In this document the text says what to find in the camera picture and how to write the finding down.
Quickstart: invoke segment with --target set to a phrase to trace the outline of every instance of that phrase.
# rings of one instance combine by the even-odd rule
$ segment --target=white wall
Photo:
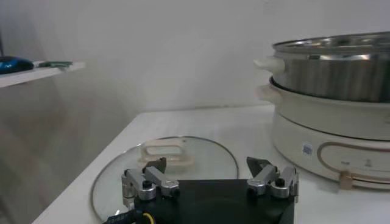
[[[18,212],[36,205],[15,217],[28,223],[138,112],[256,104],[268,74],[255,77],[252,60],[272,43],[389,30],[388,9],[387,0],[0,0],[7,53],[87,63],[0,89],[0,156],[26,164],[0,159],[1,194]],[[23,202],[23,191],[39,194]]]

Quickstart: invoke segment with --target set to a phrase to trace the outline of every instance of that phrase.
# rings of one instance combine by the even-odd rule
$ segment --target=white countertop
[[[263,105],[139,114],[34,223],[101,223],[90,205],[94,179],[115,156],[154,138],[187,135],[217,141],[236,157],[240,178],[250,177],[247,156],[268,159],[276,166],[284,167],[290,162],[273,148],[269,137],[273,111],[273,106]],[[298,223],[390,223],[390,192],[339,191],[333,181],[300,168],[298,171]]]

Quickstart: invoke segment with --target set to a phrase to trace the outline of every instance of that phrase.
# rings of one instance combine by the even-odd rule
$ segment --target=computer mouse
[[[26,59],[12,56],[0,57],[0,75],[31,70],[34,64]]]

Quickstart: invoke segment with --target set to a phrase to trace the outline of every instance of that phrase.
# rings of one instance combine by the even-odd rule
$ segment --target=green object on shelf
[[[68,68],[71,65],[71,61],[44,61],[38,64],[38,68]]]

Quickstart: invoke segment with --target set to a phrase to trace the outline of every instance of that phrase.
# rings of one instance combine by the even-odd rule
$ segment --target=white pot handle
[[[256,59],[253,62],[257,69],[267,70],[273,74],[279,74],[285,71],[285,61],[273,56],[266,57],[264,59]]]
[[[260,100],[265,100],[275,105],[279,105],[283,97],[271,84],[256,87],[256,95]]]

